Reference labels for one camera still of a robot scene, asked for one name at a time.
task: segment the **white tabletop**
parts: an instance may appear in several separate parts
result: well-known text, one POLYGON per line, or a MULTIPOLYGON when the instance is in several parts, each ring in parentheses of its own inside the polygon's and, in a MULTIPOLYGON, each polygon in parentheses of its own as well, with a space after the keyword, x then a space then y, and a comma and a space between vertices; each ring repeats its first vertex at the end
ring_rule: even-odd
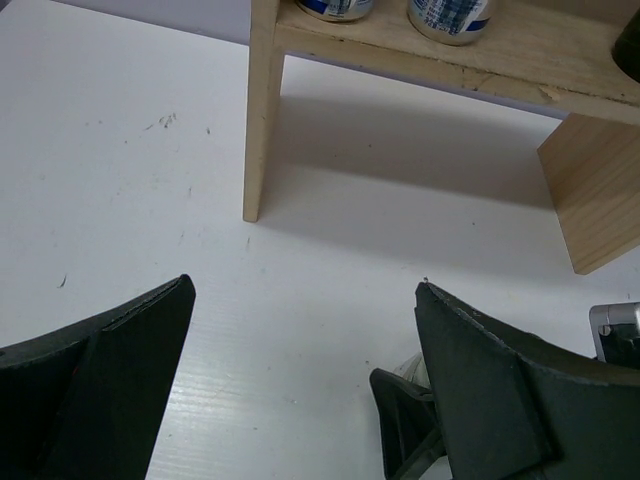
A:
POLYGON ((382 478, 368 375, 418 350, 426 275, 588 355, 589 307, 640 297, 640 251, 571 270, 535 151, 558 120, 301 59, 243 223, 247 53, 0 14, 0 344, 183 272, 198 291, 148 478, 382 478))

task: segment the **wood grain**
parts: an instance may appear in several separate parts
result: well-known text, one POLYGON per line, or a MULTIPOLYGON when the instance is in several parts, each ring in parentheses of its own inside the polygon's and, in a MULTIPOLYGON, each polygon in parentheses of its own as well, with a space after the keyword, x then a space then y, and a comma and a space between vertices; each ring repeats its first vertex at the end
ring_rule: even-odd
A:
POLYGON ((576 273, 640 245, 640 128, 570 115, 539 154, 576 273))
POLYGON ((278 110, 284 52, 275 45, 280 0, 252 0, 243 218, 258 220, 271 132, 278 110))
POLYGON ((475 44, 451 47, 416 31, 406 0, 379 0, 369 17, 331 24, 283 0, 276 42, 395 75, 640 125, 640 85, 610 49, 620 27, 507 0, 475 44))

